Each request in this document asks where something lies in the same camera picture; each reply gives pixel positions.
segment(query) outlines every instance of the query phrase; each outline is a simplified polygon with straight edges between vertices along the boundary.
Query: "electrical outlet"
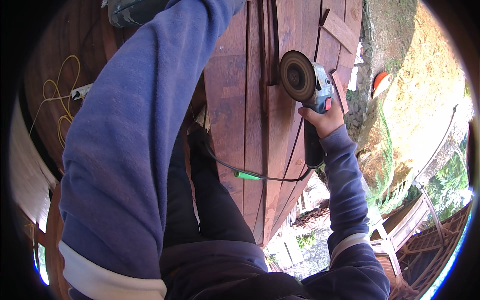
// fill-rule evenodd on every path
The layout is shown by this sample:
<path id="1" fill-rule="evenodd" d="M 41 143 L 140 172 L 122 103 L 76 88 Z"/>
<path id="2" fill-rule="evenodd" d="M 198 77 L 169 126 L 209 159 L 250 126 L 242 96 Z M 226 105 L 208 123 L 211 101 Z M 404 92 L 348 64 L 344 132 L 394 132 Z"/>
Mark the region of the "electrical outlet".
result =
<path id="1" fill-rule="evenodd" d="M 76 88 L 72 91 L 72 99 L 73 100 L 78 100 L 78 99 L 82 99 L 82 97 L 80 97 L 80 95 L 82 95 L 84 98 L 85 96 L 87 96 L 88 92 L 90 92 L 90 88 L 92 88 L 92 85 L 93 84 L 87 84 L 87 85 L 84 85 L 82 87 L 79 87 L 79 88 Z"/>

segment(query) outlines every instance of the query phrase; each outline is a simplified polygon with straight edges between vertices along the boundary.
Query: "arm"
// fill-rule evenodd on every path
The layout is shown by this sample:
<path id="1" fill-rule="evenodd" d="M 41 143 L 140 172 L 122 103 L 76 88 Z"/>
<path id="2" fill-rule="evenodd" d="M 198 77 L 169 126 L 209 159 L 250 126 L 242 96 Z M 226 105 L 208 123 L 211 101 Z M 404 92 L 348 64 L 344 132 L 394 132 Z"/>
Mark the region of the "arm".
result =
<path id="1" fill-rule="evenodd" d="M 327 153 L 325 172 L 330 190 L 332 235 L 328 239 L 330 268 L 303 280 L 313 296 L 331 294 L 342 299 L 387 299 L 390 282 L 375 258 L 368 237 L 368 208 L 354 151 L 335 101 L 325 115 L 301 109 L 300 114 L 317 128 Z"/>
<path id="2" fill-rule="evenodd" d="M 172 0 L 105 66 L 67 135 L 62 253 L 117 275 L 161 278 L 175 138 L 216 40 L 243 4 Z M 65 272 L 75 272 L 67 260 Z"/>

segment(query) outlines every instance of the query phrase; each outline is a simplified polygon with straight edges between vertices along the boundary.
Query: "black cable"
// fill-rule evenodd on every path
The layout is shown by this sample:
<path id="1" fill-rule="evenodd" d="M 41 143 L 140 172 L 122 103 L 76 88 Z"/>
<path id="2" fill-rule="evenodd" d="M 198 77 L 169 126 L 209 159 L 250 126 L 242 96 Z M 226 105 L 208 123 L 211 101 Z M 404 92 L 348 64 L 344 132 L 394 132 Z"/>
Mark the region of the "black cable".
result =
<path id="1" fill-rule="evenodd" d="M 213 153 L 212 149 L 210 148 L 209 145 L 205 144 L 205 147 L 208 151 L 208 153 L 212 156 L 212 158 L 214 160 L 217 161 L 217 163 L 227 167 L 227 168 L 230 168 L 234 171 L 237 171 L 237 172 L 240 172 L 240 173 L 244 173 L 244 174 L 247 174 L 247 175 L 250 175 L 250 176 L 254 176 L 254 177 L 258 177 L 260 179 L 263 179 L 263 180 L 275 180 L 275 181 L 283 181 L 283 182 L 297 182 L 297 181 L 302 181 L 304 180 L 305 178 L 307 178 L 308 175 L 310 175 L 312 169 L 308 169 L 302 176 L 300 176 L 298 179 L 281 179 L 281 178 L 272 178 L 272 177 L 267 177 L 267 176 L 262 176 L 260 174 L 256 174 L 256 173 L 253 173 L 253 172 L 249 172 L 249 171 L 245 171 L 245 170 L 241 170 L 239 168 L 236 168 L 236 167 L 232 167 L 231 165 L 228 165 L 226 163 L 224 163 L 223 161 L 221 161 L 220 159 L 218 159 L 215 154 Z"/>

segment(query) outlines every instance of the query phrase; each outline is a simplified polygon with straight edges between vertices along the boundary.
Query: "dark pants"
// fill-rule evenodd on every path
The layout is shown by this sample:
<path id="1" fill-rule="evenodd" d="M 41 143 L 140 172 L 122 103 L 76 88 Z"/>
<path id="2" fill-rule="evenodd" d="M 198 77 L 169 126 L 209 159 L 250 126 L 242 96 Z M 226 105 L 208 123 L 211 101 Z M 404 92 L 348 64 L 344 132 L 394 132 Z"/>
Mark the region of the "dark pants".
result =
<path id="1" fill-rule="evenodd" d="M 215 160 L 204 143 L 209 136 L 197 129 L 188 136 L 190 165 L 200 227 L 193 211 L 192 189 L 185 170 L 182 138 L 173 147 L 167 182 L 167 225 L 163 247 L 207 240 L 236 240 L 255 244 L 240 210 L 218 179 Z"/>

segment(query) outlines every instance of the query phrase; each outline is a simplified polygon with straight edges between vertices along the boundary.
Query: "wooden deck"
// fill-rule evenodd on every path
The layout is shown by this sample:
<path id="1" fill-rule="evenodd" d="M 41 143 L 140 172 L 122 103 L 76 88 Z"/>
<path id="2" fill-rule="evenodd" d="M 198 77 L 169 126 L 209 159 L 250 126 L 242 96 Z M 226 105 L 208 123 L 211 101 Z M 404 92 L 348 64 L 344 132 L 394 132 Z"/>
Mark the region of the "wooden deck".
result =
<path id="1" fill-rule="evenodd" d="M 336 70 L 346 90 L 355 55 L 319 28 L 327 9 L 343 18 L 360 36 L 361 0 L 248 1 L 219 38 L 192 99 L 198 112 L 205 102 L 211 122 L 213 148 L 226 163 L 270 177 L 295 179 L 306 171 L 298 103 L 283 90 L 278 66 L 290 50 L 303 52 L 330 73 Z M 59 82 L 62 96 L 72 88 L 92 83 L 107 61 L 135 29 L 117 29 L 108 23 L 107 9 L 95 0 L 69 0 L 37 44 L 24 75 L 26 101 L 32 116 L 44 100 L 42 86 L 56 79 L 69 55 L 81 62 L 66 63 Z M 53 87 L 46 87 L 46 95 Z M 72 114 L 80 102 L 71 103 Z M 62 170 L 62 146 L 57 121 L 64 115 L 59 101 L 44 104 L 36 131 L 48 154 Z M 64 122 L 63 136 L 69 123 Z M 302 182 L 242 180 L 218 166 L 221 182 L 243 213 L 259 245 L 266 245 L 280 228 L 306 186 Z"/>

